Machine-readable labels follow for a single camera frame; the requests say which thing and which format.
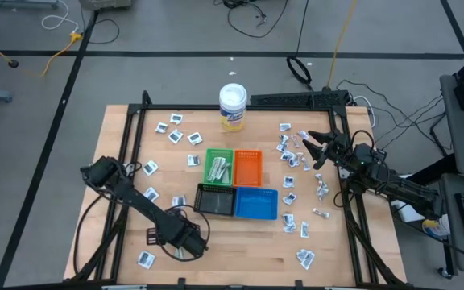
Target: wooden table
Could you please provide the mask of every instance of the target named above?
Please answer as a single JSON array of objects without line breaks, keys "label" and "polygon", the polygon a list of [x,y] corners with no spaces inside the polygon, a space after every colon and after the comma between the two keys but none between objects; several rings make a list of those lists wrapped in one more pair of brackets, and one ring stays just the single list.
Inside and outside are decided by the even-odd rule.
[{"label": "wooden table", "polygon": [[[127,106],[107,106],[94,160],[102,155],[118,156]],[[118,274],[120,284],[176,284],[179,277],[187,279],[187,284],[245,284],[245,285],[294,285],[295,280],[303,280],[306,286],[354,286],[354,274],[350,259],[350,249],[346,235],[346,223],[342,209],[333,204],[333,197],[339,191],[338,175],[334,165],[327,161],[319,171],[304,172],[302,167],[290,168],[280,160],[276,150],[279,142],[279,123],[290,122],[295,134],[299,130],[330,131],[327,113],[311,111],[248,111],[246,127],[236,133],[224,131],[220,127],[217,111],[197,110],[179,111],[184,121],[176,126],[169,124],[168,132],[179,129],[184,139],[178,144],[168,140],[168,134],[155,133],[158,122],[169,122],[170,110],[148,110],[143,128],[139,161],[145,164],[154,160],[159,170],[152,176],[138,172],[135,187],[143,192],[154,187],[160,194],[155,203],[166,209],[171,206],[173,196],[184,194],[188,203],[194,202],[197,183],[202,182],[203,164],[190,168],[187,154],[196,154],[205,162],[205,150],[214,148],[259,149],[263,151],[263,187],[279,191],[279,215],[291,212],[295,215],[298,232],[283,232],[282,218],[276,221],[260,221],[240,218],[227,218],[207,214],[211,225],[209,250],[202,259],[191,263],[180,263],[165,255],[158,246],[147,246],[146,228],[152,223],[135,210],[129,212],[126,236],[122,249],[121,267]],[[364,129],[371,131],[366,108],[347,108],[350,132]],[[203,143],[192,146],[186,137],[200,132]],[[365,135],[356,136],[357,143],[370,140]],[[131,155],[130,141],[127,156]],[[296,151],[289,140],[288,150]],[[304,156],[311,160],[309,153],[300,144]],[[317,199],[317,179],[321,173],[330,188],[329,195],[320,203]],[[295,177],[295,188],[283,188],[284,175]],[[282,197],[293,192],[297,199],[292,205],[285,205]],[[80,214],[97,197],[87,188]],[[387,202],[370,193],[363,196],[370,227],[371,241],[384,262],[397,277],[405,281],[404,267],[396,239],[395,228]],[[99,201],[89,212],[81,229],[79,265],[83,266],[94,249],[99,245],[106,218],[107,201]],[[330,212],[324,219],[312,212],[313,208]],[[191,210],[188,217],[201,224],[206,236],[205,223]],[[309,224],[309,238],[300,237],[300,224]],[[306,271],[296,258],[299,249],[311,250],[316,254],[312,266]],[[156,256],[150,270],[140,267],[136,262],[141,251],[149,251]],[[114,248],[107,252],[106,272]],[[363,265],[363,278],[368,281],[364,251],[359,252]],[[64,276],[73,276],[73,249],[69,256]]]}]

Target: white cable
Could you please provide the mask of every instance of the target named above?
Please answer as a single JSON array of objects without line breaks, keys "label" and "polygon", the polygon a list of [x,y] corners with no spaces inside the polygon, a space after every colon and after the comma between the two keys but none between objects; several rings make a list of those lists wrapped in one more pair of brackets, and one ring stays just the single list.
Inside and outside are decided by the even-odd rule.
[{"label": "white cable", "polygon": [[[64,6],[65,6],[65,16],[62,17],[62,16],[58,16],[58,15],[48,15],[48,16],[46,16],[46,17],[44,17],[44,18],[42,19],[42,23],[41,23],[41,24],[42,24],[42,27],[44,27],[44,29],[53,30],[53,29],[57,29],[60,25],[62,25],[62,23],[63,23],[64,21],[67,21],[67,22],[70,22],[70,23],[76,25],[75,29],[72,31],[73,33],[76,33],[76,32],[78,31],[78,23],[72,21],[71,19],[67,19],[67,17],[69,16],[69,7],[68,7],[68,5],[65,4],[65,2],[62,1],[62,0],[58,0],[58,2],[64,4]],[[53,26],[53,27],[47,27],[47,26],[44,24],[44,21],[45,21],[46,19],[51,19],[51,18],[60,19],[60,22],[59,22],[58,24],[56,24],[55,26]]]},{"label": "white cable", "polygon": [[375,127],[375,112],[374,112],[374,108],[371,107],[371,103],[370,101],[368,101],[367,98],[365,98],[364,96],[357,96],[354,98],[354,101],[359,99],[359,98],[362,98],[366,103],[368,103],[368,106],[370,107],[370,112],[371,112],[371,118],[373,120],[372,124],[371,124],[371,127]]}]

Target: green bin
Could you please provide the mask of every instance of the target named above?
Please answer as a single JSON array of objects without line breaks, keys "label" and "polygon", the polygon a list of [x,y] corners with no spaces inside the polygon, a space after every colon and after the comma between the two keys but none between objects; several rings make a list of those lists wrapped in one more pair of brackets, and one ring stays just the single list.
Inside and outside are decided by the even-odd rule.
[{"label": "green bin", "polygon": [[[215,180],[210,182],[207,180],[210,169],[213,167],[213,161],[216,157],[225,158],[227,163],[230,163],[229,167],[229,182],[223,183],[221,180]],[[207,154],[205,156],[205,170],[203,172],[203,183],[212,184],[212,185],[221,185],[221,186],[232,186],[234,172],[234,150],[232,149],[219,149],[219,148],[207,148]]]}]

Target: gray floor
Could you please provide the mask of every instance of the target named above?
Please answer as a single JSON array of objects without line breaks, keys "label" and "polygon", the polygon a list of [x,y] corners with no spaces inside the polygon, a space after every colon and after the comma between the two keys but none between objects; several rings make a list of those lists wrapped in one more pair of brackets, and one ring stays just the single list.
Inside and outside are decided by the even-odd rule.
[{"label": "gray floor", "polygon": [[[71,8],[69,18],[82,25],[78,2],[66,2]],[[449,3],[464,33],[464,1]],[[259,6],[272,23],[283,4],[282,0],[271,0],[260,2]],[[347,1],[311,1],[301,51],[333,51],[349,5]],[[229,28],[227,10],[213,6],[210,0],[136,1],[131,10],[100,15],[98,19],[115,20],[121,35],[111,44],[91,44],[89,50],[291,51],[296,48],[304,7],[304,0],[289,1],[284,17],[268,37],[250,39]],[[51,13],[62,15],[62,9],[0,9],[0,48],[60,50],[68,42],[73,26],[65,23],[57,30],[46,31],[40,20]],[[257,21],[252,10],[246,8],[235,11],[233,20],[244,29],[254,27]],[[259,33],[263,29],[266,27],[251,31]],[[101,24],[95,28],[92,40],[109,39],[114,33],[111,25]],[[354,12],[341,52],[462,53],[462,49],[439,0],[363,0]],[[48,58],[15,58],[26,71],[12,70],[0,58],[0,89],[14,94],[13,102],[0,103],[0,261],[74,60],[67,56],[57,58],[41,79],[29,72],[41,71]],[[312,63],[309,71],[313,85],[322,87],[330,59],[303,61]],[[367,83],[410,114],[440,94],[440,75],[453,73],[463,64],[464,60],[340,59],[333,85],[344,78]],[[229,82],[245,85],[252,94],[305,90],[288,71],[284,58],[84,58],[6,286],[61,280],[84,190],[77,169],[93,158],[106,105],[139,102],[144,89],[154,103],[217,103],[219,89]],[[375,107],[391,110],[381,97],[363,87],[344,84],[342,88],[354,96],[367,97]],[[404,120],[398,112],[391,111],[397,121]],[[442,111],[440,103],[423,118]],[[379,138],[393,125],[388,114],[378,110],[375,113],[378,125],[374,132]],[[429,124],[422,125],[426,132]],[[400,132],[384,136],[378,147],[384,147]],[[437,133],[449,146],[445,121]],[[402,173],[415,172],[441,158],[439,150],[416,128],[386,149],[388,164]],[[464,273],[451,281],[436,274],[435,268],[443,266],[441,245],[400,225],[396,229],[411,283],[445,289],[464,286]]]}]

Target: desk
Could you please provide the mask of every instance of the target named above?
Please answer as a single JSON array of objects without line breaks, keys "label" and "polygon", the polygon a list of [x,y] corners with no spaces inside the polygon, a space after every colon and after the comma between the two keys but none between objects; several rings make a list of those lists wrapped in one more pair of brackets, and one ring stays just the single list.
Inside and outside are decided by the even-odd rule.
[{"label": "desk", "polygon": [[[126,111],[127,106],[107,106],[94,160],[102,155],[118,155]],[[126,225],[118,283],[176,284],[179,277],[184,277],[187,284],[288,286],[294,285],[295,280],[302,280],[306,286],[354,286],[344,214],[332,201],[334,194],[339,191],[336,168],[329,161],[318,172],[304,172],[302,167],[290,168],[286,162],[280,160],[280,153],[276,150],[280,122],[292,124],[292,130],[289,132],[291,134],[311,129],[326,132],[330,131],[327,113],[251,110],[246,115],[246,127],[240,132],[230,133],[220,127],[220,116],[216,110],[181,110],[178,114],[184,115],[183,122],[179,126],[169,124],[168,128],[168,132],[176,128],[184,133],[184,139],[178,144],[169,142],[167,134],[155,133],[157,123],[168,123],[171,113],[172,110],[146,111],[138,160],[143,164],[148,160],[154,160],[159,165],[159,170],[149,177],[143,172],[136,175],[135,187],[139,191],[153,186],[160,194],[155,203],[163,209],[171,206],[173,196],[182,194],[187,197],[188,203],[192,204],[197,183],[202,182],[204,167],[200,165],[189,168],[187,154],[199,155],[204,163],[205,149],[208,147],[259,149],[263,151],[263,186],[279,190],[279,215],[286,211],[294,213],[298,229],[302,221],[308,222],[309,238],[300,238],[299,233],[284,233],[281,218],[277,221],[259,221],[208,214],[211,225],[209,250],[202,259],[180,263],[167,257],[158,246],[146,245],[146,228],[152,227],[152,223],[132,209]],[[349,107],[347,116],[350,132],[360,129],[371,132],[366,108]],[[193,147],[186,137],[196,131],[201,133],[204,141]],[[291,140],[289,142],[289,148],[293,148]],[[358,135],[356,142],[370,141],[368,137]],[[305,157],[311,160],[302,144],[300,149]],[[317,180],[314,177],[316,173],[323,175],[330,188],[329,195],[323,203],[317,200]],[[297,195],[297,199],[291,206],[281,201],[282,197],[290,192],[282,187],[284,175],[295,177],[296,187],[291,191]],[[96,197],[97,194],[93,193],[92,189],[88,188],[85,191],[80,214]],[[363,199],[372,244],[396,276],[405,281],[400,249],[387,202],[371,194],[364,195]],[[99,201],[85,219],[81,229],[78,267],[89,259],[101,241],[107,205],[107,201]],[[312,213],[314,207],[330,212],[331,217],[324,219],[315,215]],[[192,211],[188,211],[188,217],[195,223],[205,224],[201,217]],[[306,271],[296,258],[296,252],[300,248],[314,251],[316,254],[309,271]],[[168,246],[168,250],[174,251],[174,248]],[[150,251],[156,256],[150,270],[137,265],[140,251]],[[109,276],[114,248],[111,247],[107,254],[103,277]],[[363,262],[362,251],[359,257]],[[72,265],[73,250],[64,273],[66,278],[74,274]],[[363,276],[365,281],[369,280],[366,271]]]},{"label": "desk", "polygon": [[[458,203],[454,198],[454,194],[464,193],[464,176],[444,174],[441,176],[440,190],[444,195],[449,213],[449,240],[453,246],[464,250],[464,225],[461,214],[459,213]],[[459,254],[457,251],[452,251],[451,253],[454,256],[453,270],[455,270],[457,266],[464,271],[464,255]]]},{"label": "desk", "polygon": [[457,82],[453,76],[441,76],[440,83],[454,153],[408,178],[418,184],[429,184],[439,180],[443,173],[464,174],[464,110],[461,110],[454,94]]}]

